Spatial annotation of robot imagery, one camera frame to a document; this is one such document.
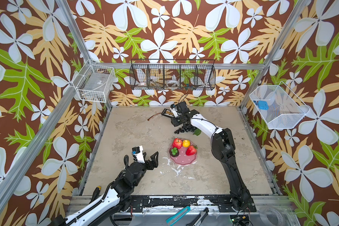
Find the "dark grape bunch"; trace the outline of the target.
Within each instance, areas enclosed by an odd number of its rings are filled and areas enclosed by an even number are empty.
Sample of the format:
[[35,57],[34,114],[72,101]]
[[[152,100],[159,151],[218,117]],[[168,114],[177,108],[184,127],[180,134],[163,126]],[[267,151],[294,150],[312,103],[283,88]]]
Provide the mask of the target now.
[[180,133],[185,133],[185,132],[191,132],[194,133],[196,131],[196,127],[191,125],[191,124],[183,124],[182,127],[179,129],[175,130],[175,134],[180,134]]

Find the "yellow lemon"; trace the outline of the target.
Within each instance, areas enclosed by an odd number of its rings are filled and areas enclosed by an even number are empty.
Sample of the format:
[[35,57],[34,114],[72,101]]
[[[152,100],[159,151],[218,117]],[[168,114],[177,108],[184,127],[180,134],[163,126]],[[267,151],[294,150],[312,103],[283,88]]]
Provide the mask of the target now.
[[191,142],[189,141],[189,140],[187,140],[187,139],[184,139],[183,141],[182,141],[182,146],[183,147],[189,147],[191,145]]

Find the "red apple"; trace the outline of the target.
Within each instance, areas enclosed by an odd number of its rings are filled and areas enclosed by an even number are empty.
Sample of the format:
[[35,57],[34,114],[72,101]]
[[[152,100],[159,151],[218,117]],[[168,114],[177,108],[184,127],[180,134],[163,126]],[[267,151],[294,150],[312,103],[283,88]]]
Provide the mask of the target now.
[[180,149],[183,147],[183,142],[181,139],[179,138],[175,138],[173,143],[172,143],[172,148],[177,148],[177,149]]

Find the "pink dotted plate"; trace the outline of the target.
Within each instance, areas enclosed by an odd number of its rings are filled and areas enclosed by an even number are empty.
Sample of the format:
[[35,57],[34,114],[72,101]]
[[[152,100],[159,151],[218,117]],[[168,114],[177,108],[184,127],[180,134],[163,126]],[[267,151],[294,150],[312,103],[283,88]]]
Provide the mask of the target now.
[[174,163],[176,163],[176,164],[179,164],[179,165],[190,165],[190,164],[194,163],[196,158],[197,158],[197,154],[191,155],[191,156],[187,156],[186,155],[186,150],[187,150],[186,147],[182,147],[182,148],[179,149],[179,156],[171,157],[170,156],[170,150],[171,149],[172,149],[172,144],[170,144],[170,146],[169,146],[168,153],[169,153],[170,159]]

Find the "red strawberry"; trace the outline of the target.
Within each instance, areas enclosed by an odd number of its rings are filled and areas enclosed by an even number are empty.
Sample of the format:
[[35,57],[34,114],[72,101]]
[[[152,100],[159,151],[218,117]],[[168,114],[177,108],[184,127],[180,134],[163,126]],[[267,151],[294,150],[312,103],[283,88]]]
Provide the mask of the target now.
[[191,156],[197,154],[197,148],[196,146],[190,145],[186,150],[186,155]]

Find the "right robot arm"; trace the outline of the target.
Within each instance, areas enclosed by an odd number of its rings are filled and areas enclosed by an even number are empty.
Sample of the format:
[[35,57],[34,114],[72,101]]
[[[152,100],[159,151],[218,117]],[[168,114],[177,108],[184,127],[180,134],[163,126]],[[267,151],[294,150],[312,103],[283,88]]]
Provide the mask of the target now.
[[235,143],[232,132],[205,119],[197,110],[190,110],[184,101],[170,106],[171,123],[178,127],[190,124],[211,140],[212,155],[221,163],[230,186],[230,203],[235,211],[256,211],[253,198],[242,180],[236,164]]

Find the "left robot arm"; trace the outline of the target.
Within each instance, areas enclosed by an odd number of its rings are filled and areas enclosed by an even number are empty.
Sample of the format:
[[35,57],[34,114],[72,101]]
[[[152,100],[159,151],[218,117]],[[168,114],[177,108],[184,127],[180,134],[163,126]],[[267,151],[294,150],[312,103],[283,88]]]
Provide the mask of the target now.
[[103,195],[68,217],[56,217],[50,225],[94,226],[115,213],[127,210],[130,207],[134,188],[139,185],[148,170],[158,167],[158,155],[159,153],[155,152],[149,160],[145,160],[143,163],[132,163],[107,186]]

